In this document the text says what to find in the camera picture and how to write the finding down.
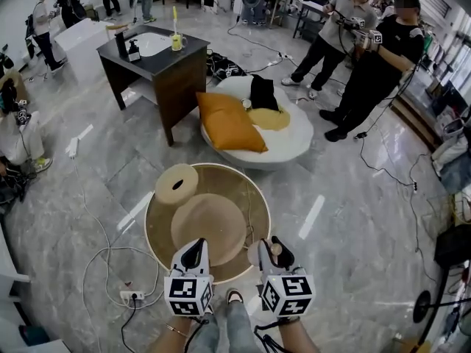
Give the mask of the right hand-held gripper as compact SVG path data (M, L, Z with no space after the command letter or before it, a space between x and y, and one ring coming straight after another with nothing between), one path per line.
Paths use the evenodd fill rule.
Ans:
M269 243L261 239L258 243L258 263L261 271L272 271L275 265L292 271L262 276L261 299L266 309L275 317L305 315L316 296L314 278L306 273L293 249L276 235L272 236L272 250Z

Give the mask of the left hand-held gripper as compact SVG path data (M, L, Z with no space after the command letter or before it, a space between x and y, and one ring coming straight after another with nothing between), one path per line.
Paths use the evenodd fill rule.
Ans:
M164 299L172 315L205 314L213 298L213 276L209 268L208 242L204 238L187 243L174 254L170 274L164 278Z

